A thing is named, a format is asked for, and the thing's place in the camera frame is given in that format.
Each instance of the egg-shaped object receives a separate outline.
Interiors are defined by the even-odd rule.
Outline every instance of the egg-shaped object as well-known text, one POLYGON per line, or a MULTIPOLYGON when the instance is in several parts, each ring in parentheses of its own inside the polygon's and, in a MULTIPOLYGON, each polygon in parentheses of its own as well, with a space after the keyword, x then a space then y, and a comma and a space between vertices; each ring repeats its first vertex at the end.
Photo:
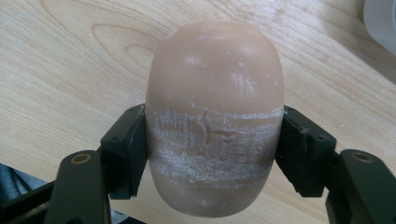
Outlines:
POLYGON ((162 198, 226 217, 258 197, 283 118, 281 64, 260 31, 200 22, 167 36, 148 78, 148 163, 162 198))

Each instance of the brass screw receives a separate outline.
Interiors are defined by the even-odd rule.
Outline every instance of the brass screw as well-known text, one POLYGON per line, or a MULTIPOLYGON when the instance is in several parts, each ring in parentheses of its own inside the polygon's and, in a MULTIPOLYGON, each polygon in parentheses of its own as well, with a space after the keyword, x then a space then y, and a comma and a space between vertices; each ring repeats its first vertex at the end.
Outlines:
POLYGON ((91 160, 90 154, 78 154, 77 156, 73 157, 70 162, 75 165, 79 165, 91 160))
POLYGON ((366 153, 361 153, 361 152, 352 152, 351 156, 353 159, 357 161, 362 161, 362 162, 367 162, 367 163, 372 163, 374 160, 370 155, 367 155, 366 153))

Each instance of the black metal bracket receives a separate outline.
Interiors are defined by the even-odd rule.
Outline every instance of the black metal bracket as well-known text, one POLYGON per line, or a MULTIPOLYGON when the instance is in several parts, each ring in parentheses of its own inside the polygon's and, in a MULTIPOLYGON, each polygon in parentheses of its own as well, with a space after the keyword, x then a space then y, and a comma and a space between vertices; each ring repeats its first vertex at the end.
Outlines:
POLYGON ((61 162, 45 223, 111 223, 101 157, 86 150, 61 162))
POLYGON ((378 157, 360 150, 334 152, 336 140, 285 106, 276 163, 303 197, 326 201, 332 224, 396 223, 396 179, 378 157))
POLYGON ((148 155, 145 105, 126 110, 101 140, 99 151, 107 170, 111 199, 130 199, 137 189, 148 155))

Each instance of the wooden table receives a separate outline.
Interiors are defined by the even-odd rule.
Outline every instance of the wooden table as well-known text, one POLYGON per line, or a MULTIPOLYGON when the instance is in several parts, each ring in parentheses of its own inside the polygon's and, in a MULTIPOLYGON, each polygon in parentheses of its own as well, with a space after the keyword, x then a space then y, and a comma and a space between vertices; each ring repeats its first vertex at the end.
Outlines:
MULTIPOLYGON (((56 1, 0 3, 0 162, 51 181, 60 161, 99 141, 145 102, 161 40, 195 21, 250 24, 275 43, 285 104, 396 172, 396 57, 368 35, 363 0, 56 1)), ((137 198, 112 202, 148 223, 326 223, 274 165, 261 195, 225 218, 189 217, 160 198, 149 169, 137 198)))

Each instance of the screw hole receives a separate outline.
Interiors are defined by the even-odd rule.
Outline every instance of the screw hole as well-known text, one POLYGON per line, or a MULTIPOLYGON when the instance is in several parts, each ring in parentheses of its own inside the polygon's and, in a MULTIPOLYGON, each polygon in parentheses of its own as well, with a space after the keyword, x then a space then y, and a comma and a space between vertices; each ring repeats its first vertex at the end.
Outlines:
POLYGON ((371 156, 369 156, 365 153, 353 152, 351 155, 357 161, 362 161, 362 162, 367 162, 367 163, 371 163, 374 161, 371 156))
POLYGON ((113 137, 113 141, 119 141, 122 137, 119 135, 116 135, 113 137))
POLYGON ((90 154, 78 154, 77 156, 73 157, 70 161, 72 164, 79 165, 85 163, 91 159, 90 154))
POLYGON ((324 134, 318 135, 318 140, 326 140, 326 139, 327 139, 326 135, 324 135, 324 134))

